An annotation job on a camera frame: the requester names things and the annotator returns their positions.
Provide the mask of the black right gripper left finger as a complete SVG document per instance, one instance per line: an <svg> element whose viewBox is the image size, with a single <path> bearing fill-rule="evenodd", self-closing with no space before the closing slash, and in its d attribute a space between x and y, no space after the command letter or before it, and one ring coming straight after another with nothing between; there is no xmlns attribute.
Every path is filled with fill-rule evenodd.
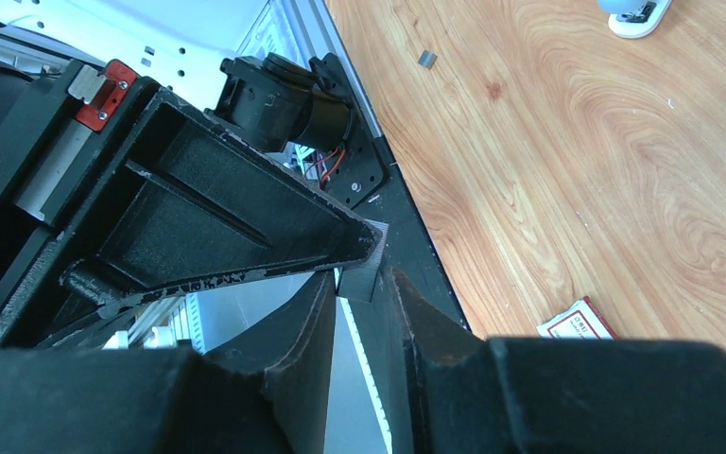
<svg viewBox="0 0 726 454"><path fill-rule="evenodd" d="M320 453L335 278L207 355L0 350L0 453Z"/></svg>

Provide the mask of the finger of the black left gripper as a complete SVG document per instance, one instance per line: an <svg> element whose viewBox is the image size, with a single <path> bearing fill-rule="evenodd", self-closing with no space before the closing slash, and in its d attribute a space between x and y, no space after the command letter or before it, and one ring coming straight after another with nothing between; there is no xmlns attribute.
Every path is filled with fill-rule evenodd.
<svg viewBox="0 0 726 454"><path fill-rule="evenodd" d="M90 138L0 273L0 348L166 298L367 260L381 234L167 90Z"/></svg>

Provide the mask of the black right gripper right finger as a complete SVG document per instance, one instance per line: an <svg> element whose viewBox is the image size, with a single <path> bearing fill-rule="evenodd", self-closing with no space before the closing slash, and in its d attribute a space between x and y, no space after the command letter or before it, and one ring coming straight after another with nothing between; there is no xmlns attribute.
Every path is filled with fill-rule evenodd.
<svg viewBox="0 0 726 454"><path fill-rule="evenodd" d="M726 453L726 352L671 340L481 340L388 271L397 453Z"/></svg>

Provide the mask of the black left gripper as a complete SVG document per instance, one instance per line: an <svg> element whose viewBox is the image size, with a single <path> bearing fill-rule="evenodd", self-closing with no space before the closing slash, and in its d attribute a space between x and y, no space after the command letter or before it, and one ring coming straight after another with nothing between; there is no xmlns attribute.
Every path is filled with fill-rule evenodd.
<svg viewBox="0 0 726 454"><path fill-rule="evenodd" d="M121 61L32 77L0 62L0 348L140 347L163 271L161 92Z"/></svg>

